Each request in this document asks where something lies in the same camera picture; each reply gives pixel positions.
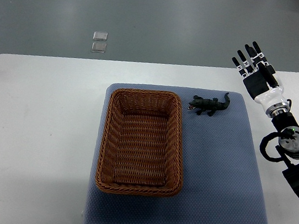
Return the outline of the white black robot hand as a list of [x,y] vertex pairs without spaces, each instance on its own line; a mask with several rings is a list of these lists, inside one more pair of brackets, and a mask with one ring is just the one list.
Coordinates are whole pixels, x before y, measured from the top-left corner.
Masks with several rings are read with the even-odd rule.
[[248,57],[238,50],[239,57],[233,57],[232,62],[250,97],[263,107],[266,115],[271,116],[275,109],[287,104],[282,96],[284,89],[279,85],[276,72],[258,43],[252,42],[252,45],[246,44],[244,47]]

